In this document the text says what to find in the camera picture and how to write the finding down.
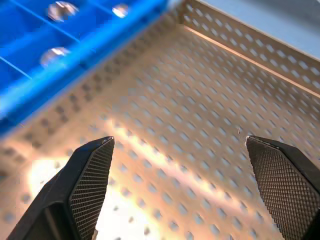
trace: silver bolt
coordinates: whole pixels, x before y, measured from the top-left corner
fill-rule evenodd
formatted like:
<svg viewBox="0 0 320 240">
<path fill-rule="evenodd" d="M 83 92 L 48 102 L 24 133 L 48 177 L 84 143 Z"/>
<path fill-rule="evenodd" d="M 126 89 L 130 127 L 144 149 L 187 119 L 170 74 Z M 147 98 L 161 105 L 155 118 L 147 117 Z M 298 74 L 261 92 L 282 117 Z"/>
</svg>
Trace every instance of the silver bolt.
<svg viewBox="0 0 320 240">
<path fill-rule="evenodd" d="M 119 4 L 112 8 L 112 12 L 119 18 L 124 18 L 128 15 L 129 7 L 126 4 Z"/>
<path fill-rule="evenodd" d="M 46 51 L 41 59 L 40 64 L 46 68 L 48 65 L 52 64 L 54 61 L 56 61 L 60 57 L 64 57 L 67 54 L 69 54 L 70 51 L 64 47 L 54 47 Z"/>
<path fill-rule="evenodd" d="M 70 16 L 76 15 L 78 8 L 66 1 L 56 1 L 49 5 L 48 17 L 55 22 L 64 22 Z"/>
</svg>

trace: metal surface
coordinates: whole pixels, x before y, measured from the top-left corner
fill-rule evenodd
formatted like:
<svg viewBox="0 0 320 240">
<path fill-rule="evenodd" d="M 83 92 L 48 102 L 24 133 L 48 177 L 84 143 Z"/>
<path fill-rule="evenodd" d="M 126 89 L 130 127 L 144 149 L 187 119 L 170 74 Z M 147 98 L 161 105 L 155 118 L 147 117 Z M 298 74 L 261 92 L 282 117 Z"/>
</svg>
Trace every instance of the metal surface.
<svg viewBox="0 0 320 240">
<path fill-rule="evenodd" d="M 320 59 L 317 0 L 204 0 L 239 22 Z"/>
<path fill-rule="evenodd" d="M 187 0 L 186 8 L 186 26 L 316 94 L 320 93 L 320 63 L 316 59 L 196 0 Z"/>
<path fill-rule="evenodd" d="M 110 135 L 117 143 L 97 239 L 282 239 L 245 139 L 297 146 L 319 167 L 320 100 L 176 19 L 151 27 L 3 141 L 3 151 L 14 152 L 2 154 L 0 239 L 28 207 L 22 199 L 37 194 L 46 168 L 57 172 L 79 145 Z M 243 27 L 228 21 L 234 31 Z"/>
</svg>

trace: blue divider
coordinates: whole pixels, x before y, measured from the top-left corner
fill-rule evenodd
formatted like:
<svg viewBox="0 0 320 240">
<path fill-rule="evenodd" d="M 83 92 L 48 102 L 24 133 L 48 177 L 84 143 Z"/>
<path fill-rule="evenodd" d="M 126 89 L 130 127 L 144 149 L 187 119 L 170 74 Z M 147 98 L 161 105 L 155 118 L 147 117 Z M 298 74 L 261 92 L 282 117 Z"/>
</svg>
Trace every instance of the blue divider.
<svg viewBox="0 0 320 240">
<path fill-rule="evenodd" d="M 69 0 L 79 12 L 65 22 L 54 22 L 46 13 L 54 2 L 0 0 L 0 136 L 133 39 L 168 4 L 168 0 Z M 129 6 L 125 18 L 113 14 L 118 4 Z M 43 68 L 42 54 L 55 47 L 71 53 Z"/>
</svg>

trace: perforated metal sheet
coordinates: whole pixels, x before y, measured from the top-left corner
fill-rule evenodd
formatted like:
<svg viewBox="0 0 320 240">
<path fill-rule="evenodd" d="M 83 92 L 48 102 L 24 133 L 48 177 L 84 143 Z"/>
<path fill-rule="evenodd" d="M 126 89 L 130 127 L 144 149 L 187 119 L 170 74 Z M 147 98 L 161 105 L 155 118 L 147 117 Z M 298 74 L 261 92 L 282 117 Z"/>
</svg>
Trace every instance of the perforated metal sheet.
<svg viewBox="0 0 320 240">
<path fill-rule="evenodd" d="M 209 38 L 320 93 L 320 63 L 303 52 L 259 32 L 196 0 L 185 2 L 184 24 Z"/>
<path fill-rule="evenodd" d="M 282 239 L 245 137 L 294 145 L 319 166 L 320 102 L 175 21 L 167 16 L 4 141 L 16 153 L 4 159 L 0 239 L 46 170 L 109 135 L 116 148 L 97 239 Z"/>
</svg>

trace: blue bin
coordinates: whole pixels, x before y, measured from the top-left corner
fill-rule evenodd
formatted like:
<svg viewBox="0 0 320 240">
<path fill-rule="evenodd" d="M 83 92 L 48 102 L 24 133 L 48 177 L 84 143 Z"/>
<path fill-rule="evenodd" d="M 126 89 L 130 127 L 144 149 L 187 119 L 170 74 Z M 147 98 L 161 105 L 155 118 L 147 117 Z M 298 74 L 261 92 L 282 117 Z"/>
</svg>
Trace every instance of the blue bin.
<svg viewBox="0 0 320 240">
<path fill-rule="evenodd" d="M 169 0 L 68 0 L 75 16 L 54 22 L 54 0 L 0 0 L 0 137 L 163 15 Z M 112 8 L 129 6 L 126 17 Z M 43 53 L 65 47 L 70 54 L 47 68 Z"/>
</svg>

